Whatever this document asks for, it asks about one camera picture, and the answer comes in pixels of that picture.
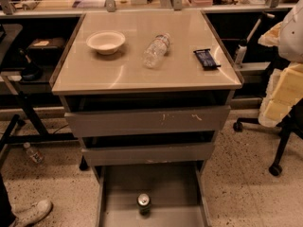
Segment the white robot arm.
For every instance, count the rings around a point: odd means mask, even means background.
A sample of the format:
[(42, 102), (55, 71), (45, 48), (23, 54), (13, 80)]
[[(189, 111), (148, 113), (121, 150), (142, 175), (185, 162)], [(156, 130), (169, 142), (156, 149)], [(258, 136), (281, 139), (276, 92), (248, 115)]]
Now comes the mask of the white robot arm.
[(303, 0), (258, 43), (277, 48), (277, 58), (268, 67), (266, 96), (258, 114), (258, 122), (272, 128), (303, 98)]

